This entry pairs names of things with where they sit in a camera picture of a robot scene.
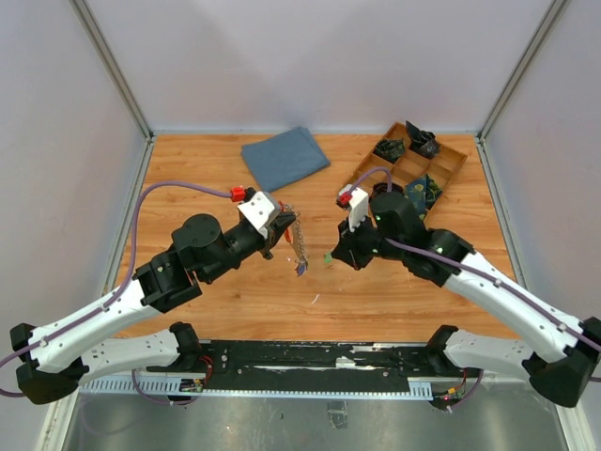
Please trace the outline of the metal key organizer red handle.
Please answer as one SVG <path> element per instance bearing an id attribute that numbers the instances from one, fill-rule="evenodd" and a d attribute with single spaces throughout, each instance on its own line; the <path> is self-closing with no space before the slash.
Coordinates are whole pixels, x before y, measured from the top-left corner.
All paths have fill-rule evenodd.
<path id="1" fill-rule="evenodd" d="M 294 223 L 285 231 L 285 240 L 291 245 L 296 255 L 296 268 L 295 272 L 297 276 L 304 275 L 309 266 L 308 254 L 304 243 L 304 237 L 301 230 L 300 214 L 295 212 L 291 205 L 280 202 L 280 207 L 283 212 L 292 212 L 295 215 Z"/>

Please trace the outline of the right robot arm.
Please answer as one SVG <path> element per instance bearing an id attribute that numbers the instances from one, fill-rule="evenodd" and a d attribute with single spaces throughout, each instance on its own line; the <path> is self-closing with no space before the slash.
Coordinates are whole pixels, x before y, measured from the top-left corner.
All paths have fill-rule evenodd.
<path id="1" fill-rule="evenodd" d="M 545 399 L 577 406 L 600 364 L 600 320 L 580 319 L 539 299 L 494 267 L 454 232 L 428 228 L 396 191 L 368 194 L 347 186 L 337 204 L 347 211 L 332 251 L 355 270 L 373 259 L 401 262 L 410 273 L 480 306 L 516 340 L 439 327 L 427 343 L 427 368 L 445 376 L 477 368 L 528 382 Z"/>

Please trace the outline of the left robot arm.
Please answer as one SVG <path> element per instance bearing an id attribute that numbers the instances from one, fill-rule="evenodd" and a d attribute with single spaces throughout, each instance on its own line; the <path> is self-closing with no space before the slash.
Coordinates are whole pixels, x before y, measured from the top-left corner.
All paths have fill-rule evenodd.
<path id="1" fill-rule="evenodd" d="M 167 250 L 114 291 L 53 324 L 13 327 L 11 345 L 22 362 L 16 369 L 16 397 L 43 405 L 118 372 L 195 369 L 204 351 L 189 323 L 177 322 L 138 338 L 121 339 L 116 333 L 199 297 L 202 284 L 238 269 L 255 253 L 270 259 L 271 248 L 295 220 L 295 213 L 284 211 L 255 227 L 240 217 L 234 227 L 223 231 L 215 217 L 196 214 L 173 232 Z"/>

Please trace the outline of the black orange rolled tie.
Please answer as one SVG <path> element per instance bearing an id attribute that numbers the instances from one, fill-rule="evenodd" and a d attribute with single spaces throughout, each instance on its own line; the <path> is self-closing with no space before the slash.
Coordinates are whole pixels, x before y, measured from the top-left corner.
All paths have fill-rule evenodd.
<path id="1" fill-rule="evenodd" d="M 397 192 L 397 193 L 403 194 L 404 190 L 401 186 L 399 186 L 396 183 L 392 183 L 391 187 L 389 189 L 388 183 L 385 181 L 382 181 L 382 182 L 379 182 L 379 183 L 376 183 L 373 185 L 372 193 L 370 194 L 370 196 L 373 197 L 373 196 L 376 196 L 379 194 L 384 194 L 387 192 Z"/>

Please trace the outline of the folded blue cloth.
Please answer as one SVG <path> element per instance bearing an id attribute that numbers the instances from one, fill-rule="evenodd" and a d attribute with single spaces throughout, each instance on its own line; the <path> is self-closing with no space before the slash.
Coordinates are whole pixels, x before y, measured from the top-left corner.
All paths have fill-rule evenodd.
<path id="1" fill-rule="evenodd" d="M 305 179 L 331 164 L 313 135 L 304 127 L 243 145 L 241 157 L 259 188 L 269 193 Z"/>

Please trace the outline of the blue yellow floral tie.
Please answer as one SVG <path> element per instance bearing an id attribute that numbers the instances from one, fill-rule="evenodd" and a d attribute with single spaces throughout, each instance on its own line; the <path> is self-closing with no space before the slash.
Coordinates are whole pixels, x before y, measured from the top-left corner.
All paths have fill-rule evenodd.
<path id="1" fill-rule="evenodd" d="M 425 174 L 405 187 L 405 198 L 407 198 L 416 209 L 420 219 L 424 219 L 432 210 L 442 195 L 442 189 L 428 174 Z"/>

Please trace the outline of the dark green rolled tie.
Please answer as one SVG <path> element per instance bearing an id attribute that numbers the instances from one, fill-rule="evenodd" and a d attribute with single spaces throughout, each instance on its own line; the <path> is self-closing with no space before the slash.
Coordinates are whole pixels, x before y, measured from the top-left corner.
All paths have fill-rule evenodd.
<path id="1" fill-rule="evenodd" d="M 373 153 L 388 163 L 396 163 L 406 152 L 402 139 L 381 139 L 375 146 Z"/>

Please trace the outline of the wooden compartment tray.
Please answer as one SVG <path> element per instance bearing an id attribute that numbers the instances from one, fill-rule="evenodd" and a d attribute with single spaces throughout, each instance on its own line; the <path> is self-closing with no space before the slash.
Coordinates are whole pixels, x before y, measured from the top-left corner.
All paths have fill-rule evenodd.
<path id="1" fill-rule="evenodd" d="M 359 165 L 351 171 L 350 176 L 342 182 L 340 191 L 346 185 L 357 182 L 359 187 L 367 193 L 372 193 L 373 185 L 382 181 L 396 183 L 405 190 L 408 184 L 425 174 L 434 179 L 442 189 L 442 194 L 447 191 L 456 174 L 466 162 L 467 155 L 443 145 L 436 136 L 440 143 L 440 153 L 431 160 L 426 159 L 409 148 L 410 141 L 405 123 L 394 123 L 377 141 L 378 143 L 381 139 L 386 138 L 402 139 L 406 148 L 404 156 L 396 163 L 388 163 L 373 153 L 376 146 L 374 145 L 362 158 Z"/>

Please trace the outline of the dark navy rolled tie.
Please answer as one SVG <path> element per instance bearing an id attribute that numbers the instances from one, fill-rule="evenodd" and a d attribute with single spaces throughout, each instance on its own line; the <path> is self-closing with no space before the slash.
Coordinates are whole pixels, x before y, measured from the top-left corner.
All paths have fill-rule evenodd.
<path id="1" fill-rule="evenodd" d="M 440 143 L 432 132 L 421 130 L 411 122 L 405 123 L 406 132 L 410 141 L 409 148 L 417 154 L 431 160 L 439 155 Z"/>

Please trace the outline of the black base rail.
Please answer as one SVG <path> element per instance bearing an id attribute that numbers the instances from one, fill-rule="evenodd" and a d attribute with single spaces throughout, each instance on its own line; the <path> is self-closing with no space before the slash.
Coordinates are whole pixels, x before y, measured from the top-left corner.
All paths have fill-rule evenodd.
<path id="1" fill-rule="evenodd" d="M 212 365 L 208 388 L 251 393 L 400 393 L 410 378 L 475 378 L 476 369 L 441 363 L 423 344 L 203 340 L 200 354 L 181 365 L 149 372 L 201 373 Z"/>

